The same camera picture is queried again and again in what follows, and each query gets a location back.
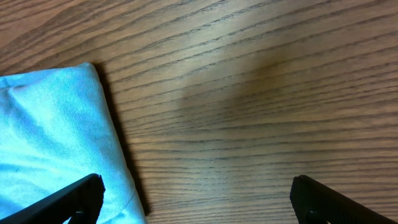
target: wood grain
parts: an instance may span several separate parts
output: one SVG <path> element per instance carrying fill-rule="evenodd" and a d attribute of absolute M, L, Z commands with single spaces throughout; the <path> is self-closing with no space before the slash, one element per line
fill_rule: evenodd
<path fill-rule="evenodd" d="M 97 64 L 149 223 L 297 223 L 299 174 L 398 222 L 397 24 L 395 0 L 3 0 L 0 74 Z"/>

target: brown wood tabletop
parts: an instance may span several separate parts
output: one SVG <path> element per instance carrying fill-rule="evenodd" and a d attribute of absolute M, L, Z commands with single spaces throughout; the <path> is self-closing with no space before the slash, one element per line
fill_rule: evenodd
<path fill-rule="evenodd" d="M 1 75 L 82 62 L 149 223 L 297 223 L 300 174 L 398 222 L 396 0 L 0 2 Z"/>

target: fabric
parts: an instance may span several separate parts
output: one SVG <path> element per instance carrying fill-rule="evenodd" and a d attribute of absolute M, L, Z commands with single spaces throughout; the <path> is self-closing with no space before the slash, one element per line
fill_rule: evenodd
<path fill-rule="evenodd" d="M 96 173 L 97 223 L 146 223 L 92 64 L 0 77 L 0 130 L 0 219 Z"/>

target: folded towel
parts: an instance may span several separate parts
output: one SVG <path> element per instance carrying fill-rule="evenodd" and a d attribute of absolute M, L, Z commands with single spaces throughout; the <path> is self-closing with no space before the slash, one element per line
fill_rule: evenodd
<path fill-rule="evenodd" d="M 92 64 L 0 77 L 0 130 L 0 219 L 96 173 L 97 223 L 146 223 Z"/>

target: blue cloth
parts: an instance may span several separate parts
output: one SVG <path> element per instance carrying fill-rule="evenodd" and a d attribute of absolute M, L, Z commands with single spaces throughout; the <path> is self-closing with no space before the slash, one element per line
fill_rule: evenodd
<path fill-rule="evenodd" d="M 146 223 L 94 66 L 0 77 L 0 219 L 90 173 L 98 223 Z"/>

